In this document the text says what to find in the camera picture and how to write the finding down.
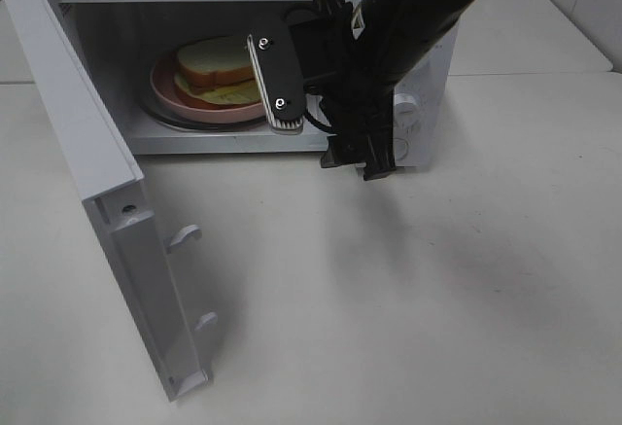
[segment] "white wall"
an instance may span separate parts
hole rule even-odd
[[[622,0],[552,0],[622,72]]]

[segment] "black cable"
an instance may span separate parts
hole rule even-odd
[[[318,130],[321,130],[324,133],[328,133],[329,135],[335,134],[334,128],[332,128],[329,125],[322,124],[320,121],[318,121],[315,117],[311,115],[308,109],[304,110],[304,118],[307,121],[309,121],[309,123],[311,123],[313,126],[315,126]]]

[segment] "microwave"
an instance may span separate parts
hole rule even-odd
[[[265,123],[168,122],[145,83],[150,67],[186,42],[248,32],[254,15],[312,0],[5,1],[85,211],[175,400],[211,378],[218,313],[185,310],[169,255],[201,236],[200,223],[159,234],[135,156],[322,152],[328,141],[310,123],[299,135],[278,135]],[[432,158],[456,31],[396,87],[397,166],[424,167]],[[307,104],[321,121],[319,99],[308,96]]]

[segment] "bread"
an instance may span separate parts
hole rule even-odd
[[[254,78],[246,39],[241,36],[206,39],[183,46],[177,50],[177,64],[194,92]]]
[[[184,76],[176,73],[174,86],[175,93],[180,100],[187,106],[196,109],[227,109],[248,106],[261,101],[255,80],[195,94],[190,90],[190,85]]]

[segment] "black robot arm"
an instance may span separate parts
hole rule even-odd
[[[270,125],[298,133],[303,117],[331,134],[322,167],[365,163],[365,180],[396,169],[393,90],[474,0],[314,0],[304,21],[260,18],[249,50]],[[320,95],[330,125],[306,112]]]

